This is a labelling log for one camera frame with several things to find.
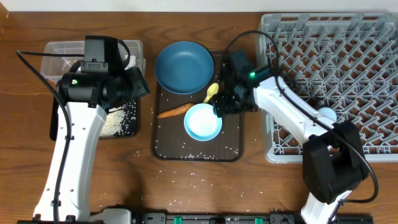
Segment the white tissue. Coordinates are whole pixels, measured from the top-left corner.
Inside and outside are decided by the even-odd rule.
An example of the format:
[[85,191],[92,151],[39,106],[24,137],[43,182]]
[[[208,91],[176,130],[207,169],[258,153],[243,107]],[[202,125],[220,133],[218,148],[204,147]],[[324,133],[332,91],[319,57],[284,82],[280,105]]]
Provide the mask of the white tissue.
[[129,63],[128,63],[128,65],[126,66],[126,70],[127,69],[129,69],[129,68],[131,68],[131,67],[135,67],[136,66],[136,57],[134,56],[134,55],[131,55],[130,56],[130,58],[129,58]]

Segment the light blue bowl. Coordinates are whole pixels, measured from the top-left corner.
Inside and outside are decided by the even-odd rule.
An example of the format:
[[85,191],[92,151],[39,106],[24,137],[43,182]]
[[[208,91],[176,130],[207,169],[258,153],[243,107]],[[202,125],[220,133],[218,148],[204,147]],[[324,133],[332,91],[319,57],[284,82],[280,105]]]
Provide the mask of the light blue bowl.
[[197,141],[209,141],[220,133],[223,120],[214,114],[212,105],[200,103],[186,112],[183,123],[191,138]]

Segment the orange carrot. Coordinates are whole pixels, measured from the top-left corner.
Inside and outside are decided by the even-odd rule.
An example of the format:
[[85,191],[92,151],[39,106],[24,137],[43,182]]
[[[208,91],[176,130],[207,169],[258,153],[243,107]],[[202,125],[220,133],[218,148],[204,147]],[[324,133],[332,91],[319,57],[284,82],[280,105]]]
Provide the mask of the orange carrot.
[[168,111],[164,111],[162,113],[160,113],[157,118],[168,118],[168,117],[172,117],[172,116],[178,116],[180,114],[184,114],[186,113],[190,108],[192,108],[195,104],[194,103],[187,103],[185,105],[179,106],[177,108],[168,110]]

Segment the dark blue plate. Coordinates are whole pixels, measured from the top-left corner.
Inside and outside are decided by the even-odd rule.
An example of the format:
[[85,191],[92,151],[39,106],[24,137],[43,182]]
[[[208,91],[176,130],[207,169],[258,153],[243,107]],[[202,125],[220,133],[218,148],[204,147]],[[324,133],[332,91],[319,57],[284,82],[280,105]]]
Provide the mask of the dark blue plate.
[[196,42],[180,41],[160,51],[154,73],[162,88],[188,95],[204,88],[212,79],[214,69],[209,50]]

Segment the light blue cup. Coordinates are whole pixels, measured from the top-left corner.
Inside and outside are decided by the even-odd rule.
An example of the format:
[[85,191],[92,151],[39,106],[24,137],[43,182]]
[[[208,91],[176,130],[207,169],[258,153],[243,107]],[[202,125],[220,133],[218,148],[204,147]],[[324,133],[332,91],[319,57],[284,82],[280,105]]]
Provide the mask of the light blue cup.
[[322,114],[323,116],[326,116],[327,118],[332,119],[333,121],[337,120],[337,114],[335,113],[335,111],[329,107],[322,107],[318,110],[318,112],[320,114]]

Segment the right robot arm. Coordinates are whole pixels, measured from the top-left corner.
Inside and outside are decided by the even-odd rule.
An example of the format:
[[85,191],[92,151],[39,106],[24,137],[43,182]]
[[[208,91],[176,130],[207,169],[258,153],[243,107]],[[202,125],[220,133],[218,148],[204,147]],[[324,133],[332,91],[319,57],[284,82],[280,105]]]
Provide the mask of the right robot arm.
[[341,204],[368,176],[358,128],[337,123],[308,105],[267,66],[236,72],[212,97],[219,117],[262,109],[301,145],[303,180],[310,194],[300,214],[305,223],[332,223]]

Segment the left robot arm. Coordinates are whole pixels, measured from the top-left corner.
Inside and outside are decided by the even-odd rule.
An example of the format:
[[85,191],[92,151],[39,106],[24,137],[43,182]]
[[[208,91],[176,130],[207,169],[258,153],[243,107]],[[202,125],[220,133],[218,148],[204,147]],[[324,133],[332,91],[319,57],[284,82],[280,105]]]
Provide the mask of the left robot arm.
[[57,136],[45,190],[31,223],[132,223],[121,205],[90,212],[95,151],[109,109],[149,93],[137,67],[68,72],[58,81]]

